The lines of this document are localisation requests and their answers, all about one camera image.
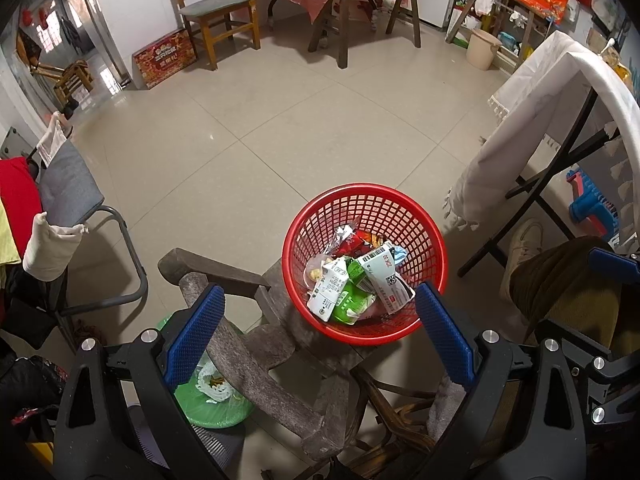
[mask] wooden bench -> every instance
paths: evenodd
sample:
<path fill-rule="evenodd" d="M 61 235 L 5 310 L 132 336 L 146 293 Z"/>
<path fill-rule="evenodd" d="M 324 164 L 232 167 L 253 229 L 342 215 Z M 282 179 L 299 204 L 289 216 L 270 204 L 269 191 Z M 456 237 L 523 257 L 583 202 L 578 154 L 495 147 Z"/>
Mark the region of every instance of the wooden bench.
<path fill-rule="evenodd" d="M 331 7 L 334 0 L 328 0 L 324 4 L 324 7 L 318 14 L 314 22 L 314 30 L 311 35 L 311 41 L 309 42 L 309 52 L 315 52 L 318 49 L 318 43 L 324 31 L 333 32 L 340 37 L 340 45 L 338 48 L 338 67 L 347 68 L 348 62 L 348 48 L 349 48 L 349 3 L 348 0 L 340 0 L 340 17 L 335 23 L 335 20 L 331 16 Z M 391 17 L 389 17 L 389 23 L 386 26 L 386 33 L 391 34 L 396 24 L 396 19 L 401 10 L 402 0 L 396 0 L 393 10 L 391 11 Z M 411 16 L 414 24 L 414 45 L 416 48 L 420 48 L 420 19 L 418 16 L 418 0 L 411 0 Z"/>

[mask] tiled floor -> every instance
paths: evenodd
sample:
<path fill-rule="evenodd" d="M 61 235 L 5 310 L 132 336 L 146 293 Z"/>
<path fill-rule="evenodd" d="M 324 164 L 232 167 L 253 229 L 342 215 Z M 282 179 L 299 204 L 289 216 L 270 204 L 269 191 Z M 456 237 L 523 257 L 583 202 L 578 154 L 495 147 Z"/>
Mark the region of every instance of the tiled floor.
<path fill-rule="evenodd" d="M 380 29 L 374 38 L 367 27 L 353 27 L 349 67 L 340 70 L 337 41 L 310 54 L 306 18 L 277 22 L 261 50 L 242 38 L 237 52 L 222 42 L 216 72 L 201 61 L 150 91 L 125 90 L 76 127 L 73 142 L 106 203 L 128 222 L 150 282 L 143 303 L 86 316 L 109 342 L 129 341 L 184 307 L 178 288 L 156 267 L 167 251 L 182 247 L 262 273 L 280 256 L 299 209 L 319 192 L 354 181 L 392 186 L 416 199 L 446 238 L 447 300 L 481 326 L 521 333 L 515 309 L 497 299 L 502 269 L 496 262 L 484 259 L 462 280 L 455 274 L 508 211 L 478 231 L 459 232 L 447 227 L 441 209 L 481 137 L 494 129 L 486 100 L 505 77 L 473 68 L 462 49 L 426 27 L 420 50 L 410 26 L 398 23 L 391 37 Z M 138 285 L 114 222 L 97 224 L 94 219 L 72 263 L 72 303 Z M 260 311 L 252 301 L 229 297 L 227 317 L 247 330 Z M 367 366 L 382 381 L 423 390 L 442 374 L 424 331 L 379 349 Z M 318 378 L 302 363 L 288 363 L 274 376 L 303 398 L 315 394 Z M 299 439 L 263 413 L 246 426 L 233 478 L 258 478 L 260 469 L 271 468 L 286 480 L 310 463 Z M 368 413 L 362 436 L 375 433 Z"/>

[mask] green packaging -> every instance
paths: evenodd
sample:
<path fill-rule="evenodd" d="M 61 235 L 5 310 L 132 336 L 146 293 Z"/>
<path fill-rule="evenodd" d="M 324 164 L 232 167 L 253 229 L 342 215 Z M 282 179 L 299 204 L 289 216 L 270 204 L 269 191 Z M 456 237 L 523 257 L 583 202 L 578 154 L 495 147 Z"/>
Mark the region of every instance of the green packaging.
<path fill-rule="evenodd" d="M 338 297 L 331 319 L 352 325 L 375 300 L 375 295 L 360 290 L 349 280 Z"/>

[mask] gray chair cushion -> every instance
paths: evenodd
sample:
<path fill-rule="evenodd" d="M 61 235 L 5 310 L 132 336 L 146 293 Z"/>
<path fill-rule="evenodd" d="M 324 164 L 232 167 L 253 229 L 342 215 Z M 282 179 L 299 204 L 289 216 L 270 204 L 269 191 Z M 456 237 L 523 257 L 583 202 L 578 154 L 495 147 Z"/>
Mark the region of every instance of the gray chair cushion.
<path fill-rule="evenodd" d="M 249 0 L 200 0 L 181 8 L 178 12 L 183 16 L 204 16 L 214 10 L 224 9 Z"/>
<path fill-rule="evenodd" d="M 60 146 L 44 170 L 38 190 L 47 222 L 60 227 L 85 222 L 104 202 L 82 155 L 70 140 Z"/>

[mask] window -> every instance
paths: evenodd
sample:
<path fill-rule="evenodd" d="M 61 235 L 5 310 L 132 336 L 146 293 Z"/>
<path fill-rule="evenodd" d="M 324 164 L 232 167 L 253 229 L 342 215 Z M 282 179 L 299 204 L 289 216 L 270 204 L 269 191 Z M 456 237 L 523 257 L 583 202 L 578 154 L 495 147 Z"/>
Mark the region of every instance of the window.
<path fill-rule="evenodd" d="M 49 16 L 47 16 L 48 28 L 36 27 L 36 32 L 40 38 L 40 43 L 45 52 L 51 52 L 56 46 L 62 43 L 62 37 L 60 36 L 60 23 L 58 22 L 58 15 L 54 10 Z"/>
<path fill-rule="evenodd" d="M 74 23 L 76 24 L 76 28 L 82 27 L 80 16 L 78 16 L 78 13 L 76 12 L 76 10 L 72 6 L 69 6 L 69 9 L 71 9 L 71 17 L 73 18 Z"/>

